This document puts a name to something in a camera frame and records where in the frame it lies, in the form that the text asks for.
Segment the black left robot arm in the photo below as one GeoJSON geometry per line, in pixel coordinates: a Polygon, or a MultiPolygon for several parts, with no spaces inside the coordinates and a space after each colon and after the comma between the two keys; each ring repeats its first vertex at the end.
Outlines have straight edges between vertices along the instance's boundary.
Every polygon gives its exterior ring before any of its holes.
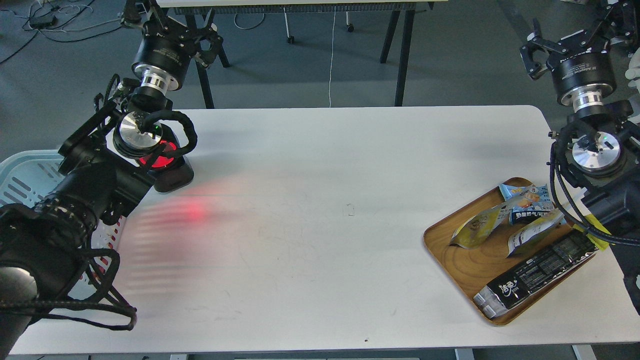
{"type": "Polygon", "coordinates": [[[121,23],[138,27],[142,43],[134,78],[113,75],[94,98],[94,114],[59,148],[63,175],[34,205],[1,207],[1,334],[16,338],[41,319],[64,320],[54,310],[109,312],[128,318],[137,310],[114,279],[119,253],[92,245],[99,224],[127,217],[150,189],[166,193],[187,185],[186,160],[198,142],[194,123],[173,110],[167,93],[183,86],[192,61],[206,68],[223,39],[208,10],[203,27],[167,15],[155,0],[128,0],[121,23]]]}

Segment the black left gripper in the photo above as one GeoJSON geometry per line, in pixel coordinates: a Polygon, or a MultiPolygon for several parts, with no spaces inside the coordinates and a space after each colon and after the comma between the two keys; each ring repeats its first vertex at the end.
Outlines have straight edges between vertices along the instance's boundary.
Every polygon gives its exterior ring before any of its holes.
{"type": "Polygon", "coordinates": [[[192,60],[204,68],[215,62],[223,39],[216,27],[189,28],[174,20],[148,20],[131,68],[142,85],[178,91],[192,60]]]}

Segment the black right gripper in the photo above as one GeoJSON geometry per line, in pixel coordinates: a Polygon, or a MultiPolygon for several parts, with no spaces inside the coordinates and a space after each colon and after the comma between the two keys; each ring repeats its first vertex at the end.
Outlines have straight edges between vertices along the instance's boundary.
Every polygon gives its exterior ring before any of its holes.
{"type": "Polygon", "coordinates": [[[550,72],[557,103],[572,106],[580,88],[600,91],[602,97],[617,88],[609,50],[601,20],[592,27],[578,30],[557,41],[544,39],[538,19],[532,19],[533,30],[526,37],[519,54],[531,80],[550,72]]]}

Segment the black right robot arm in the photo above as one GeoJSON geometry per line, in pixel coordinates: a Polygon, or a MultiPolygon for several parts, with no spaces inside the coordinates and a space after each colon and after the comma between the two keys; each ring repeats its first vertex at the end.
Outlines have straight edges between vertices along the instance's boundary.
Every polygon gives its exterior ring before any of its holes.
{"type": "Polygon", "coordinates": [[[545,39],[534,19],[519,55],[530,79],[551,73],[557,103],[573,110],[553,135],[550,182],[565,194],[567,186],[585,190],[581,202],[592,219],[573,200],[575,215],[567,219],[627,250],[639,246],[639,125],[629,100],[605,98],[617,89],[613,43],[633,51],[626,75],[639,82],[639,2],[603,0],[596,10],[590,27],[556,41],[545,39]]]}

